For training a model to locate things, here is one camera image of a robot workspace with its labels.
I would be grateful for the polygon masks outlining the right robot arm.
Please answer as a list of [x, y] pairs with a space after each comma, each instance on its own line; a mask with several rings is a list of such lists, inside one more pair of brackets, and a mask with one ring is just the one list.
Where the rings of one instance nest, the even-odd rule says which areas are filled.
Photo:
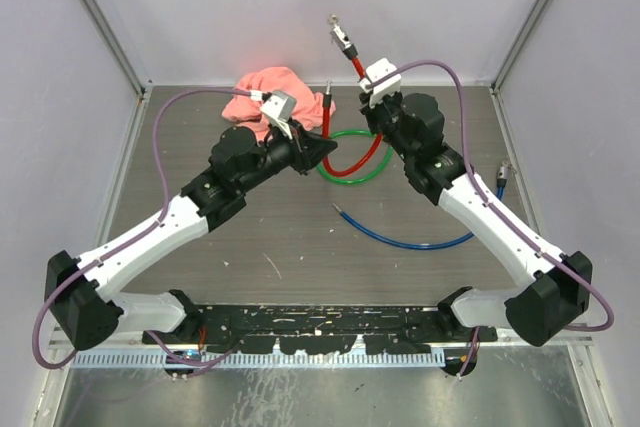
[[444, 141], [445, 118], [427, 94], [396, 92], [371, 106], [361, 95], [369, 129], [401, 156], [414, 190], [462, 222], [512, 278], [508, 290], [463, 287], [442, 300], [438, 326], [459, 341], [474, 327], [510, 328], [540, 347], [589, 307], [591, 261], [580, 251], [567, 255], [540, 238]]

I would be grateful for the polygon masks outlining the green cable lock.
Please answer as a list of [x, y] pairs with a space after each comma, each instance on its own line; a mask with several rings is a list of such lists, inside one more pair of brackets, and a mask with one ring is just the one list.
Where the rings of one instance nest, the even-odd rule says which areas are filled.
[[[374, 138], [375, 135], [371, 134], [370, 132], [367, 132], [365, 130], [360, 130], [360, 129], [347, 129], [347, 130], [340, 130], [340, 131], [336, 131], [333, 132], [329, 135], [329, 137], [331, 139], [334, 138], [339, 138], [339, 137], [343, 137], [343, 136], [364, 136], [364, 137], [369, 137], [369, 138]], [[357, 184], [362, 184], [365, 182], [368, 182], [370, 180], [372, 180], [373, 178], [375, 178], [376, 176], [378, 176], [385, 168], [386, 166], [389, 164], [389, 162], [391, 161], [393, 155], [393, 151], [391, 148], [388, 148], [386, 151], [386, 154], [384, 155], [382, 161], [380, 162], [380, 164], [371, 172], [369, 172], [368, 174], [364, 175], [363, 177], [360, 178], [353, 178], [353, 179], [347, 179], [347, 178], [341, 178], [341, 177], [336, 177], [332, 174], [329, 174], [327, 172], [327, 170], [325, 169], [325, 167], [321, 164], [316, 166], [316, 171], [327, 181], [330, 181], [334, 184], [338, 184], [338, 185], [357, 185]]]

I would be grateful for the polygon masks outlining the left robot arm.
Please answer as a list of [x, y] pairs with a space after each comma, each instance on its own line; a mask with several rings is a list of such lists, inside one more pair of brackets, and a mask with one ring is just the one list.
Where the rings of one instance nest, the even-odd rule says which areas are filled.
[[209, 166], [154, 216], [107, 244], [72, 257], [62, 251], [47, 265], [45, 301], [78, 351], [115, 333], [154, 331], [178, 343], [196, 339], [204, 324], [182, 291], [126, 294], [124, 287], [182, 245], [205, 236], [246, 205], [246, 195], [286, 168], [305, 175], [337, 144], [293, 122], [289, 134], [270, 130], [266, 142], [246, 127], [223, 132]]

